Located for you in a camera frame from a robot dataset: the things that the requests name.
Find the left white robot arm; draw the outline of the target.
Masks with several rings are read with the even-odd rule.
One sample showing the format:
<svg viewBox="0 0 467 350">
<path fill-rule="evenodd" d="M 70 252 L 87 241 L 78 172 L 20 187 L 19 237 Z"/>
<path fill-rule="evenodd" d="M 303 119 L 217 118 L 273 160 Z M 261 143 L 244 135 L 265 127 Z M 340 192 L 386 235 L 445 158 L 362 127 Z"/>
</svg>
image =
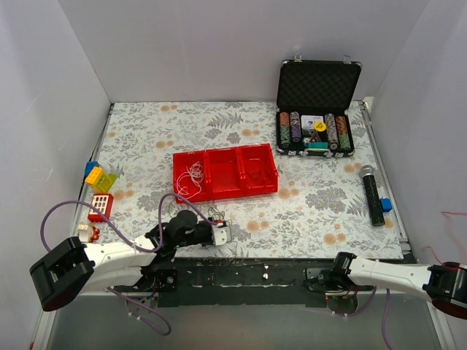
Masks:
<svg viewBox="0 0 467 350">
<path fill-rule="evenodd" d="M 225 223 L 212 225 L 189 210 L 180 211 L 132 240 L 108 244 L 83 243 L 74 236 L 65 239 L 29 272 L 43 311 L 55 311 L 84 292 L 96 292 L 114 286 L 134 286 L 150 290 L 155 274 L 153 263 L 170 260 L 180 247 L 221 246 L 231 240 Z"/>
</svg>

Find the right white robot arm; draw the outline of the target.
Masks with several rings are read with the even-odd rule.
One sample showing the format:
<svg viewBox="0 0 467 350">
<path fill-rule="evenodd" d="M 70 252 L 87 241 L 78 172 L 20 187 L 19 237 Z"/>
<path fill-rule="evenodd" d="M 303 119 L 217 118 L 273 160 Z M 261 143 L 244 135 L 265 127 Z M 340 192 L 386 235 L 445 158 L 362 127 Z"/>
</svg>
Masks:
<svg viewBox="0 0 467 350">
<path fill-rule="evenodd" d="M 337 289 L 355 285 L 404 292 L 430 302 L 447 315 L 466 319 L 466 266 L 458 262 L 392 264 L 340 252 L 329 277 Z"/>
</svg>

